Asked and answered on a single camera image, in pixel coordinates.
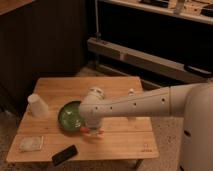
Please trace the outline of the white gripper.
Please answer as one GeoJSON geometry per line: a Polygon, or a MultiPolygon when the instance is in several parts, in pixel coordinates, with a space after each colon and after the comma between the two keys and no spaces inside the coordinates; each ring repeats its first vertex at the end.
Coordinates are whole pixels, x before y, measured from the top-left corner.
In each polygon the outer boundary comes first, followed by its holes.
{"type": "Polygon", "coordinates": [[[86,118],[85,125],[89,128],[91,136],[98,136],[104,133],[103,130],[98,130],[101,128],[102,119],[101,118],[86,118]]]}

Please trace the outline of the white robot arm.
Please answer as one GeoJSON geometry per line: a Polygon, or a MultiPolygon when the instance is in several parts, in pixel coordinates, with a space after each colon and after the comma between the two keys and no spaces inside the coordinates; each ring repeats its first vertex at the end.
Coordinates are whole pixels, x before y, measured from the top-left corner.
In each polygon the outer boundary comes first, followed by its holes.
{"type": "Polygon", "coordinates": [[[79,107],[90,130],[104,117],[183,117],[177,171],[213,171],[213,83],[163,87],[116,99],[91,88],[79,107]]]}

